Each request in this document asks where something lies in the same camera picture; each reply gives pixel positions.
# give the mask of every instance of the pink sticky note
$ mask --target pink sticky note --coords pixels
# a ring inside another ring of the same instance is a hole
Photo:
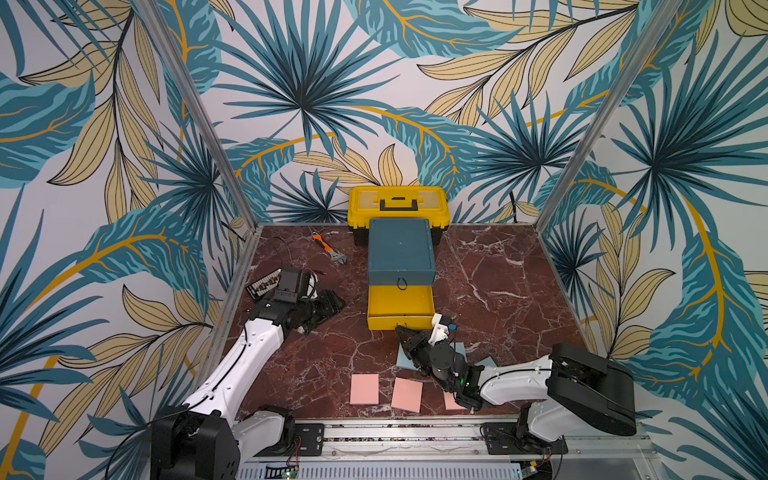
[[[349,403],[354,405],[378,405],[379,374],[353,373],[352,388],[349,390]]]
[[[413,380],[395,379],[395,391],[392,393],[392,407],[394,409],[416,412],[422,408],[421,382]]]
[[[452,393],[443,392],[442,397],[445,399],[446,410],[466,410],[464,407],[456,403],[456,401],[453,399]]]

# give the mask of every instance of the tropical leaf wallpaper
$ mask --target tropical leaf wallpaper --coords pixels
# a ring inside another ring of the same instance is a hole
[[[206,91],[214,8],[160,4]],[[0,22],[0,478],[103,478],[134,432],[109,478],[138,478],[249,231],[130,2],[3,0]]]
[[[440,186],[465,223],[511,221],[514,198],[532,222],[658,1],[212,2],[220,38],[195,46],[216,53],[188,64],[262,223],[342,223],[362,184]]]
[[[766,34],[768,3],[683,2],[542,231],[673,479],[768,478]]]

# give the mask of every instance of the yellow drawer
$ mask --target yellow drawer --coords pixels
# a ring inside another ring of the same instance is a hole
[[[371,330],[394,330],[398,325],[429,330],[434,315],[431,286],[409,286],[405,290],[394,285],[368,287],[368,328]]]
[[[347,223],[370,228],[372,218],[425,218],[431,228],[451,223],[448,200],[440,187],[354,187],[349,194]]]

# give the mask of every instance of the red marble surface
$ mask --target red marble surface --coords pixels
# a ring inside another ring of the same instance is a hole
[[[347,255],[345,265],[331,264],[312,241],[313,228]],[[288,249],[274,237],[290,245],[294,266],[325,272],[319,288],[335,290],[347,307],[309,336],[288,336],[248,392],[241,416],[263,405],[292,409],[297,418],[417,415],[389,404],[396,376],[425,383],[421,415],[467,413],[446,410],[433,381],[395,366],[393,331],[368,329],[368,252],[354,246],[346,227],[264,227],[249,283],[290,261]],[[503,366],[546,355],[554,343],[584,345],[532,227],[455,225],[435,248],[435,258],[435,309],[458,325],[456,341],[464,342],[469,363],[491,356]],[[225,352],[252,306],[244,294]],[[353,373],[379,374],[379,405],[349,404]],[[479,414],[517,411],[517,405],[507,404]]]

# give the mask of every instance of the blue storage box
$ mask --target blue storage box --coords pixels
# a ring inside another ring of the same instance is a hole
[[[368,284],[431,286],[435,282],[435,251],[425,218],[371,219],[368,243]]]

